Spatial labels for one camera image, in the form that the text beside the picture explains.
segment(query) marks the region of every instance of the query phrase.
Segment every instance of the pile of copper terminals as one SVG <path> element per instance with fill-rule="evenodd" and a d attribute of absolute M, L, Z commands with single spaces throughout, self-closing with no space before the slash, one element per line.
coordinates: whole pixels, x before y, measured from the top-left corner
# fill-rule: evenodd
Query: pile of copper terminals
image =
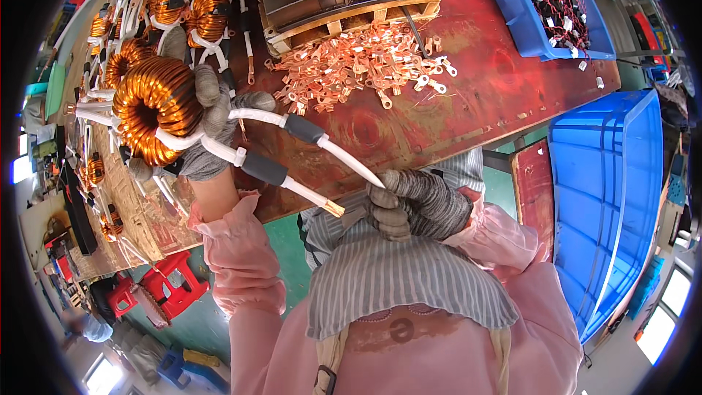
<path fill-rule="evenodd" d="M 441 52 L 441 39 L 427 37 L 427 52 Z M 334 105 L 345 103 L 354 89 L 371 87 L 380 98 L 382 107 L 392 108 L 388 94 L 399 95 L 408 81 L 416 81 L 419 92 L 431 86 L 446 93 L 446 86 L 430 78 L 457 72 L 446 56 L 434 59 L 421 57 L 420 47 L 412 31 L 402 23 L 371 25 L 370 29 L 341 33 L 321 43 L 308 43 L 283 55 L 282 61 L 265 62 L 271 71 L 288 71 L 283 87 L 273 96 L 291 104 L 289 113 L 304 116 L 307 106 L 318 113 L 333 111 Z"/>

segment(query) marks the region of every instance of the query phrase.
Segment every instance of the factory floor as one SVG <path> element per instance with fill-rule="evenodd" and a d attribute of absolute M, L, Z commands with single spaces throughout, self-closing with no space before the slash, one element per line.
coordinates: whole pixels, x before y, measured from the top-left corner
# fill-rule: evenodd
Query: factory floor
<path fill-rule="evenodd" d="M 527 144 L 536 142 L 546 137 L 548 130 L 541 128 L 524 137 Z M 514 144 L 506 144 L 496 151 L 512 153 Z M 517 209 L 514 203 L 514 188 L 512 176 L 491 168 L 484 169 L 485 199 L 495 203 L 516 219 Z M 297 214 L 278 219 L 264 225 L 270 238 L 270 245 L 278 255 L 280 261 L 280 277 L 285 282 L 287 289 L 287 312 L 289 312 L 306 295 L 310 285 L 310 268 L 305 263 L 305 249 L 300 241 L 297 227 Z M 190 251 L 188 265 L 201 280 L 214 284 L 214 275 L 207 268 L 203 260 L 203 248 L 197 247 Z M 135 281 L 139 281 L 149 270 L 141 266 L 132 270 Z M 212 299 L 212 292 L 208 291 L 197 302 L 188 307 L 185 312 L 173 320 L 173 326 L 162 331 L 153 328 L 146 318 L 141 306 L 135 306 L 125 318 L 129 323 L 141 328 L 161 341 L 165 346 L 185 347 L 217 356 L 225 363 L 229 363 L 230 344 L 227 317 L 217 307 Z"/>

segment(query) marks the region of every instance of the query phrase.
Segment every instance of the red workbench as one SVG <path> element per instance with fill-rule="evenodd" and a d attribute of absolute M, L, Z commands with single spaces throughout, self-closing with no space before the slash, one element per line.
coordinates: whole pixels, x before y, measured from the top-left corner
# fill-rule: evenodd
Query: red workbench
<path fill-rule="evenodd" d="M 245 84 L 245 62 L 233 61 L 235 76 L 244 78 L 237 91 L 279 90 L 284 74 L 265 69 L 263 62 L 269 56 L 261 32 L 252 33 L 258 36 L 254 39 L 256 84 Z M 452 96 L 428 99 L 433 92 L 429 87 L 417 93 L 408 85 L 401 95 L 392 97 L 392 109 L 385 110 L 372 89 L 354 90 L 348 102 L 337 104 L 332 113 L 307 110 L 307 119 L 374 172 L 443 161 L 620 87 L 615 61 L 592 61 L 580 71 L 580 59 L 541 62 L 520 57 L 495 0 L 442 0 L 439 17 L 426 25 L 422 35 L 441 37 L 443 54 L 458 69 L 455 78 L 446 73 L 434 77 Z M 597 88 L 597 76 L 604 80 L 604 89 Z M 277 108 L 278 113 L 286 110 Z M 244 144 L 237 133 L 233 147 L 242 145 L 273 158 L 319 193 L 336 199 L 364 187 L 360 176 L 326 151 L 272 125 L 254 121 L 245 125 L 250 142 Z M 240 170 L 235 178 L 240 189 L 261 192 L 256 215 L 262 222 L 311 206 L 291 191 L 265 185 Z"/>

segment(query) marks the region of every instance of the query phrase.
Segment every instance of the work glove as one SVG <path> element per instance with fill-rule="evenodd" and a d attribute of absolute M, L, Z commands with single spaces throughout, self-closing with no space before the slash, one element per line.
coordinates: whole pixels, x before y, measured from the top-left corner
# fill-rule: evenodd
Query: work glove
<path fill-rule="evenodd" d="M 443 241 L 468 223 L 472 201 L 439 176 L 387 170 L 378 179 L 386 189 L 367 184 L 366 219 L 386 240 L 406 242 L 415 235 Z"/>
<path fill-rule="evenodd" d="M 185 31 L 180 26 L 171 29 L 163 41 L 163 57 L 181 59 L 185 55 Z M 228 120 L 229 112 L 237 109 L 275 110 L 275 99 L 266 92 L 249 92 L 230 99 L 229 86 L 219 83 L 217 75 L 208 64 L 195 66 L 195 96 L 204 112 L 200 125 L 207 136 L 224 145 L 232 143 L 239 126 L 238 120 Z M 189 180 L 204 181 L 220 174 L 229 162 L 210 153 L 202 143 L 191 146 L 181 154 L 183 164 L 180 174 Z M 150 167 L 143 159 L 131 158 L 127 167 L 136 180 L 146 181 L 154 175 L 163 175 L 163 168 Z"/>

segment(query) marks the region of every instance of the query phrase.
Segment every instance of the red stool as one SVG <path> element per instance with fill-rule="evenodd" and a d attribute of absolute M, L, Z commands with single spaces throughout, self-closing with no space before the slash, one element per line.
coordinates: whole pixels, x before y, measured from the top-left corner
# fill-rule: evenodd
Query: red stool
<path fill-rule="evenodd" d="M 120 317 L 134 308 L 137 302 L 129 291 L 131 286 L 134 285 L 134 280 L 132 280 L 132 278 L 129 276 L 122 277 L 119 273 L 117 276 L 119 277 L 119 285 L 116 286 L 113 291 L 107 294 L 107 302 L 110 304 L 110 307 L 114 312 L 114 316 Z M 127 307 L 120 309 L 119 304 L 123 302 L 127 304 Z"/>
<path fill-rule="evenodd" d="M 167 257 L 156 264 L 156 268 L 159 269 L 163 276 L 158 271 L 151 269 L 139 282 L 156 299 L 169 320 L 184 312 L 190 304 L 198 300 L 200 296 L 207 293 L 207 290 L 210 289 L 210 283 L 207 281 L 199 283 L 188 267 L 189 256 L 190 252 L 186 250 Z M 176 269 L 185 278 L 185 283 L 178 288 L 174 288 L 171 281 L 164 277 L 167 277 Z M 164 284 L 171 292 L 171 295 L 168 297 L 163 293 Z"/>

